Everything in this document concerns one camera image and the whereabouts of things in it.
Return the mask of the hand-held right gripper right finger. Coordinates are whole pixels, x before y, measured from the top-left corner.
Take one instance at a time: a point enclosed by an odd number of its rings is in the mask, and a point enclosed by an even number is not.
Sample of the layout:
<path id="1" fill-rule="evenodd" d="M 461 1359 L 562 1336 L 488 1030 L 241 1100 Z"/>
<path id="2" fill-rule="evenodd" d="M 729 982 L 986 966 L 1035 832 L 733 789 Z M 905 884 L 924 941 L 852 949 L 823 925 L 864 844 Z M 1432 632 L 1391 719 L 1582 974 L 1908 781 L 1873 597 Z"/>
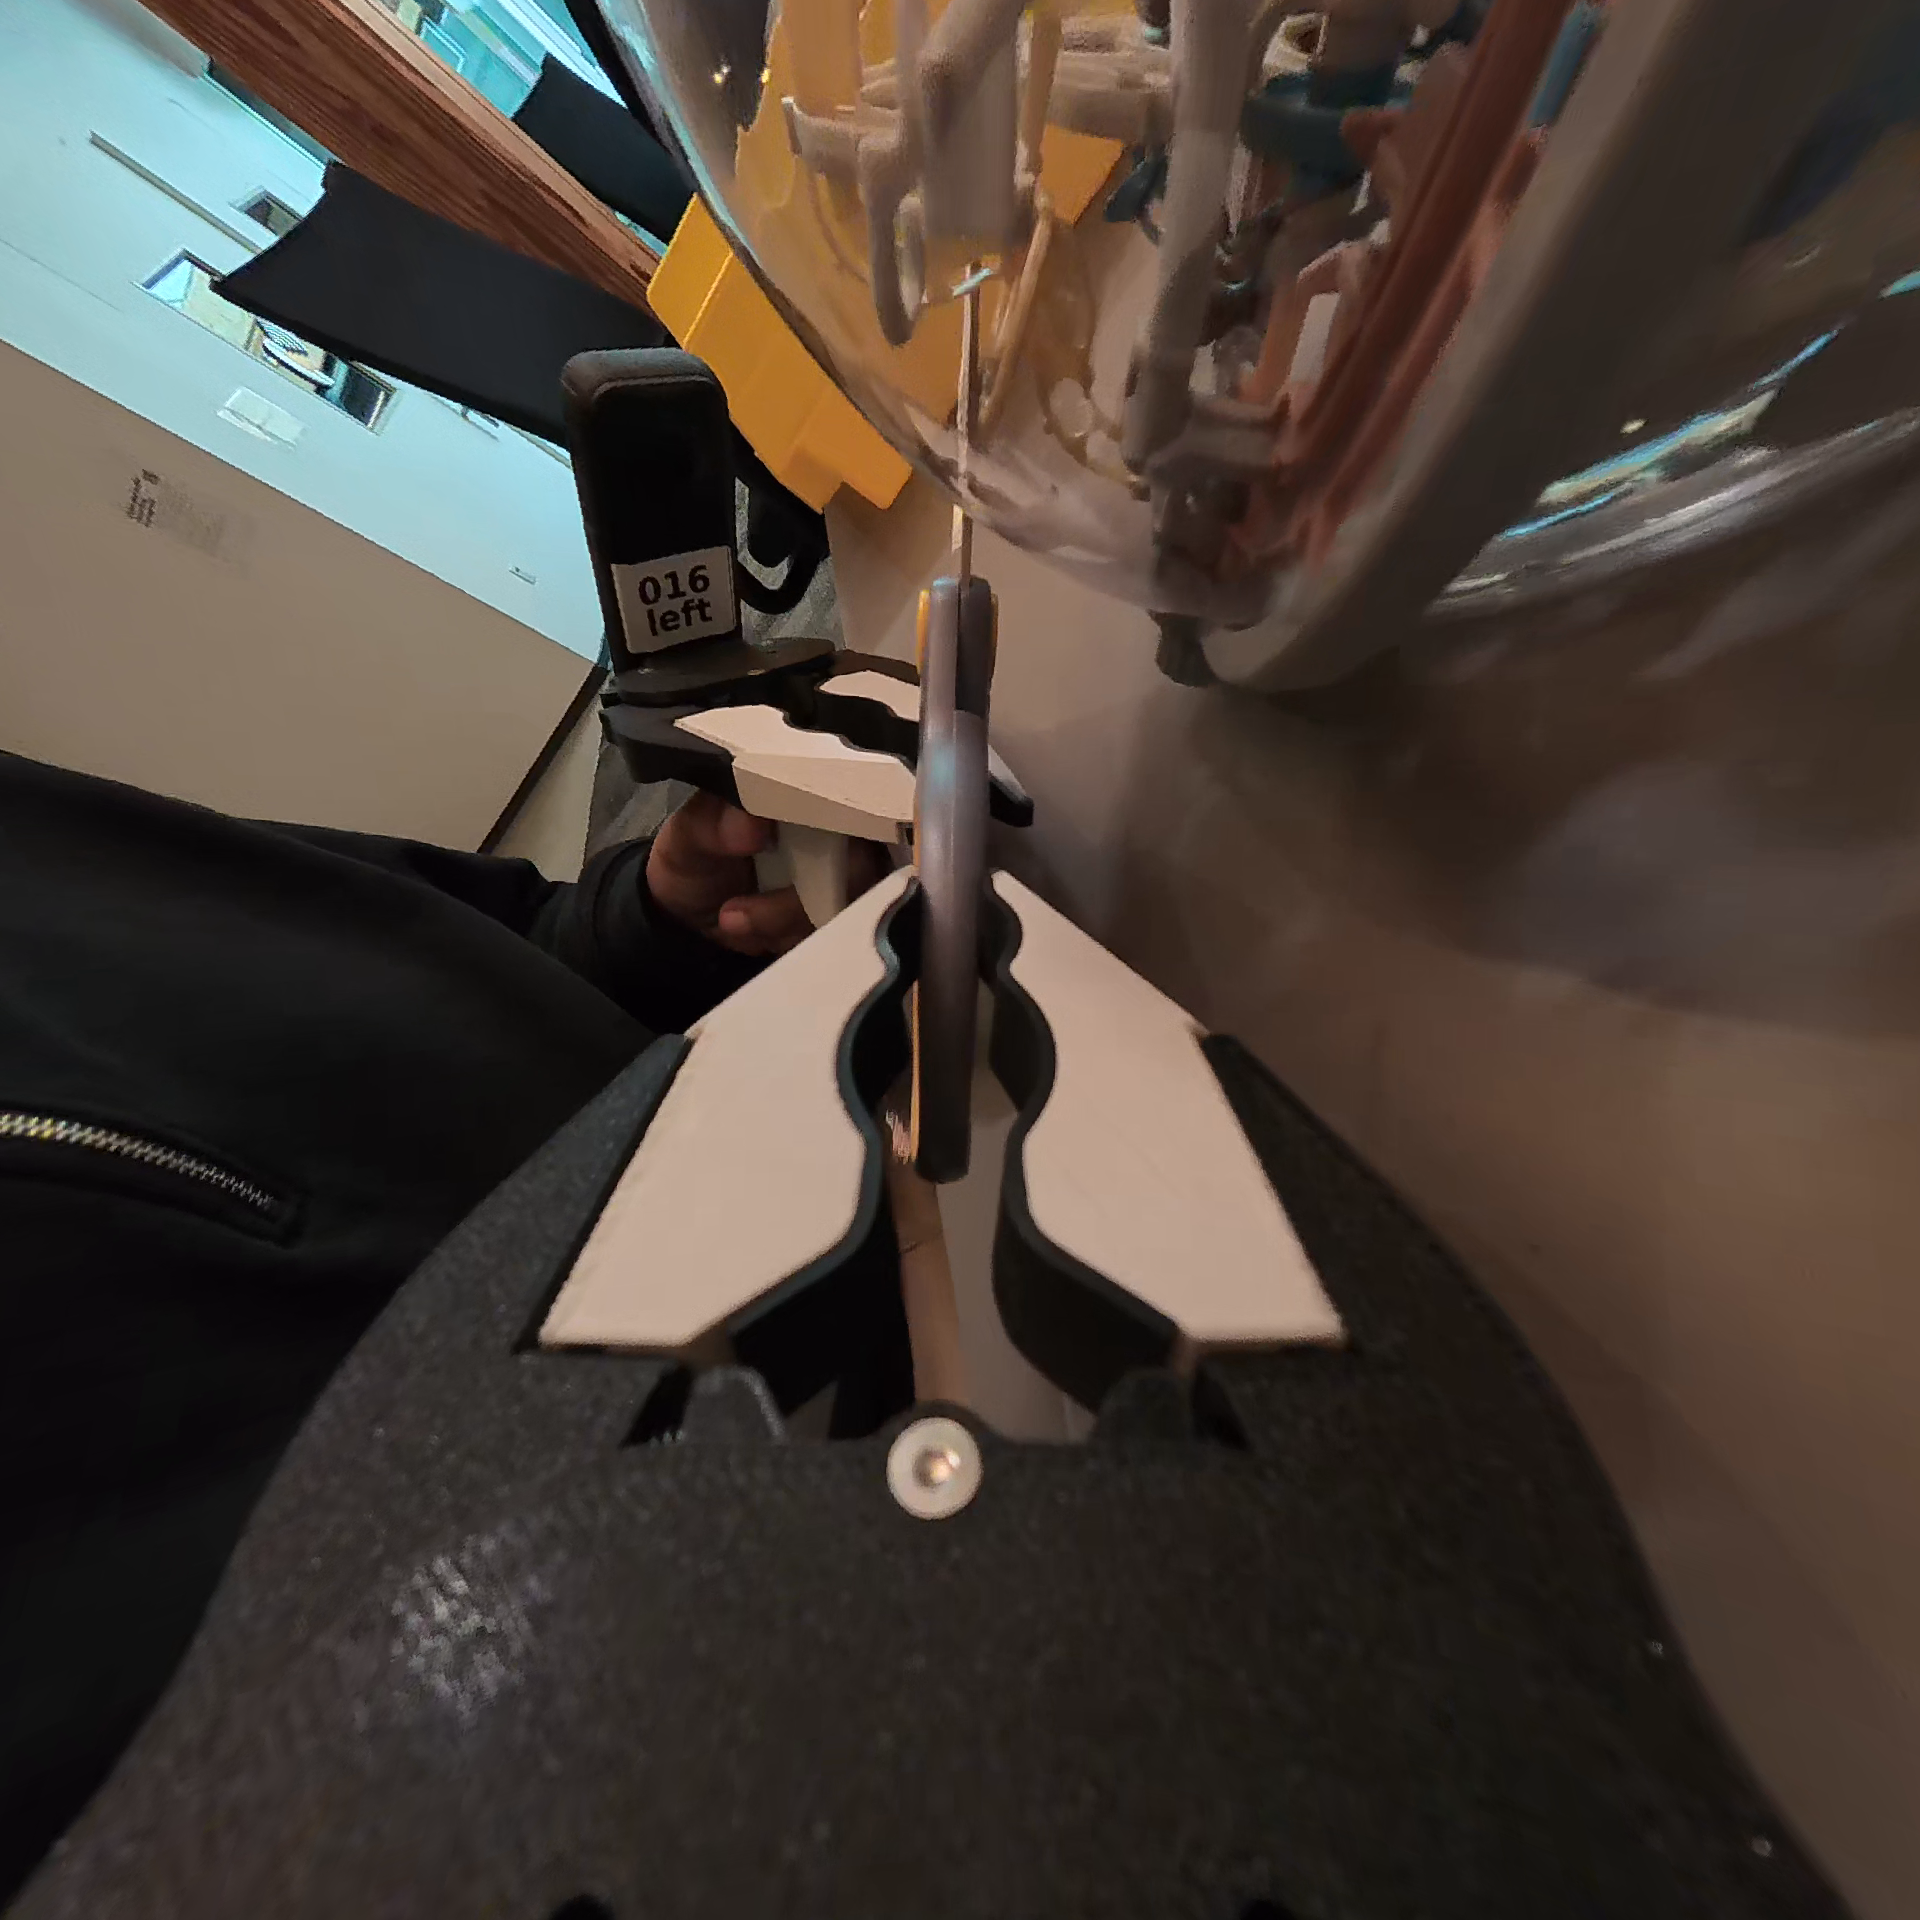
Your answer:
<path id="1" fill-rule="evenodd" d="M 1072 1400 L 1348 1332 L 1173 997 L 998 871 L 982 900 L 988 1065 L 1012 1102 L 992 1295 Z"/>

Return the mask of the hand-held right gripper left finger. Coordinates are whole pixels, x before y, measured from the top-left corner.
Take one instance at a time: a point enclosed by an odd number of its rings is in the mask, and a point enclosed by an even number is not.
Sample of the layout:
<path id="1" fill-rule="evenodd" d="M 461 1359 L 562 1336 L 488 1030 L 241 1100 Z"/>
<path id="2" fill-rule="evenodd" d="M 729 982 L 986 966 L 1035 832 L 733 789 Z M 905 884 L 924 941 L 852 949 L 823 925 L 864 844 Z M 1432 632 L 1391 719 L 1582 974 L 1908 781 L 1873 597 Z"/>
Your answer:
<path id="1" fill-rule="evenodd" d="M 848 1367 L 889 1283 L 881 1108 L 918 947 L 901 869 L 689 1028 L 541 1347 Z"/>

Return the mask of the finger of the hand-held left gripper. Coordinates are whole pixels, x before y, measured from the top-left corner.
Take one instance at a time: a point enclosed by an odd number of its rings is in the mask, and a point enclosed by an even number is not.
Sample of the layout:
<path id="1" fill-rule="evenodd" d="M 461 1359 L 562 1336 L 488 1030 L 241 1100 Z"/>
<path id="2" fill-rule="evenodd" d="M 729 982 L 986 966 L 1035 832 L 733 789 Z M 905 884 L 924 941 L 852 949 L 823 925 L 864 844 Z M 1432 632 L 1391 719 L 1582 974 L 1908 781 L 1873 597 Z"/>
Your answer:
<path id="1" fill-rule="evenodd" d="M 908 826 L 916 776 L 881 750 L 800 727 L 766 704 L 718 706 L 673 721 L 722 752 L 737 803 L 768 822 L 798 826 Z"/>
<path id="2" fill-rule="evenodd" d="M 920 684 L 871 665 L 796 684 L 780 709 L 800 729 L 860 750 L 920 748 Z"/>

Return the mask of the grey and orange scissors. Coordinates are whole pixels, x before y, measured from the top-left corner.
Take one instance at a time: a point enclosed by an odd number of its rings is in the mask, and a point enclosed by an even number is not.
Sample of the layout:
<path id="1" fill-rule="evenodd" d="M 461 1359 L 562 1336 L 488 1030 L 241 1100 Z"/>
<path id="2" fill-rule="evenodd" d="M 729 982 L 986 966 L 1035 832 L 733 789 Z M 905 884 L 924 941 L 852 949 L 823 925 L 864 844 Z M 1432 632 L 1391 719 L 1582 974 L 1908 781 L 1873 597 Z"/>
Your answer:
<path id="1" fill-rule="evenodd" d="M 973 1157 L 994 653 L 994 591 L 973 569 L 973 517 L 967 505 L 957 505 L 947 571 L 924 591 L 918 624 L 922 700 L 914 855 L 922 914 L 910 1151 L 918 1174 L 934 1184 L 963 1178 Z"/>

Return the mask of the clear plastic maze ball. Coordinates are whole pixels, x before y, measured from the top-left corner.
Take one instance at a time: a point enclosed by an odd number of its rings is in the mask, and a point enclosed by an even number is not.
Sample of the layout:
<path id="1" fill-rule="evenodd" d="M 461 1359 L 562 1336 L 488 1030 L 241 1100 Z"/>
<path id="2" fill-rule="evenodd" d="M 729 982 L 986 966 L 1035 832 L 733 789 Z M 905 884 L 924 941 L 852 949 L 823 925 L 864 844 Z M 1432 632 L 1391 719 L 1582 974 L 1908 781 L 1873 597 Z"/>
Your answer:
<path id="1" fill-rule="evenodd" d="M 1916 457 L 1916 3 L 599 3 L 973 523 L 1315 684 Z"/>

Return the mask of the person's left forearm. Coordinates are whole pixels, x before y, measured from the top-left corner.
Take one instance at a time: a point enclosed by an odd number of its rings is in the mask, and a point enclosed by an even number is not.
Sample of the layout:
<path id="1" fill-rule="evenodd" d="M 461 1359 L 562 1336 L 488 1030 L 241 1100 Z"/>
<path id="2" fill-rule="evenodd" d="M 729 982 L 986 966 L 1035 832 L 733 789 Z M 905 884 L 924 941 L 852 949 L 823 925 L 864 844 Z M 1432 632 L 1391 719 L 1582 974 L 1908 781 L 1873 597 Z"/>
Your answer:
<path id="1" fill-rule="evenodd" d="M 523 857 L 401 842 L 414 877 L 558 960 L 652 1032 L 685 1032 L 755 964 L 667 914 L 650 883 L 648 840 L 593 855 L 574 881 Z"/>

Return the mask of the person's left hand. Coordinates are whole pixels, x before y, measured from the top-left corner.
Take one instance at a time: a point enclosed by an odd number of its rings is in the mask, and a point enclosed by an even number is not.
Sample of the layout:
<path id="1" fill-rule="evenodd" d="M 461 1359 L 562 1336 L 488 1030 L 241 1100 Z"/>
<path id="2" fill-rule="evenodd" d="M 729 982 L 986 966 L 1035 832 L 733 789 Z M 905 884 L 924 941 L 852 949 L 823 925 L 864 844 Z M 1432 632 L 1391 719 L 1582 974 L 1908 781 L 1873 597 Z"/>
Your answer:
<path id="1" fill-rule="evenodd" d="M 731 953 L 774 956 L 800 947 L 811 919 L 798 888 L 759 877 L 759 855 L 776 836 L 776 824 L 737 803 L 693 793 L 654 836 L 646 873 L 654 900 Z"/>

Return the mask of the yellow plastic stand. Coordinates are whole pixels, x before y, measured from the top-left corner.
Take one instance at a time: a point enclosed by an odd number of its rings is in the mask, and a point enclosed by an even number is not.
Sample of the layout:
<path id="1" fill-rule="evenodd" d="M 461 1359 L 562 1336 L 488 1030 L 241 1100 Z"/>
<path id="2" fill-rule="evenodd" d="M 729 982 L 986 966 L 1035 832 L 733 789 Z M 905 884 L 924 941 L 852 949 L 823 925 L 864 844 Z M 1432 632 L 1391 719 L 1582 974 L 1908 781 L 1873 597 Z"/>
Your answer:
<path id="1" fill-rule="evenodd" d="M 731 421 L 788 492 L 815 511 L 840 492 L 879 511 L 895 503 L 908 462 L 780 318 L 702 200 L 685 206 L 648 297 L 669 336 L 718 375 Z"/>

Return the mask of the black panel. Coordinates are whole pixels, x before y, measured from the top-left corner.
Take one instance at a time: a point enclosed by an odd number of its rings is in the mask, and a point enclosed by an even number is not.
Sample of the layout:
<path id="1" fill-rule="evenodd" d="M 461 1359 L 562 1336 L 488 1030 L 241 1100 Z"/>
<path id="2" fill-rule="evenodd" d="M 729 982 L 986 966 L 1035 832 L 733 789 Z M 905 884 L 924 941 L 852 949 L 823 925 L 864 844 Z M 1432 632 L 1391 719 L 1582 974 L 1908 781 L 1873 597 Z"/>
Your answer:
<path id="1" fill-rule="evenodd" d="M 642 307 L 409 204 L 340 161 L 298 227 L 212 283 L 302 340 L 564 443 L 562 369 L 663 348 Z"/>

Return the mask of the wooden ceiling beam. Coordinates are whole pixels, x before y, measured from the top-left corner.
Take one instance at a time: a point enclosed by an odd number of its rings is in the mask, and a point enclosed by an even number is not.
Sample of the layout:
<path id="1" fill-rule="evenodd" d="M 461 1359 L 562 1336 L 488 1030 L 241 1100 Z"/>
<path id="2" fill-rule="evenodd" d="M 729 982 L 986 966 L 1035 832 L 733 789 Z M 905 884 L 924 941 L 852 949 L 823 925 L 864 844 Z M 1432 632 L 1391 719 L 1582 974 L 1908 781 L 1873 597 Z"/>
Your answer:
<path id="1" fill-rule="evenodd" d="M 383 7 L 152 1 L 150 11 L 385 190 L 650 311 L 659 254 Z"/>

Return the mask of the person's black zip jacket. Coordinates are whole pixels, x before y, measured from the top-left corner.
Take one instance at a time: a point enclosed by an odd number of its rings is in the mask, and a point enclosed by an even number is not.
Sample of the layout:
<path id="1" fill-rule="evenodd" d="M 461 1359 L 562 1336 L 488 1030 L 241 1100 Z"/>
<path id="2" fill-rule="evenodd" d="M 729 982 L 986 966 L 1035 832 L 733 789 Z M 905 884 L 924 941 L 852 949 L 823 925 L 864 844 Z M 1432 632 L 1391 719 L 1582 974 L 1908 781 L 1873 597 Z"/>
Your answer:
<path id="1" fill-rule="evenodd" d="M 4 1896 L 354 1342 L 656 1034 L 401 842 L 4 754 Z"/>

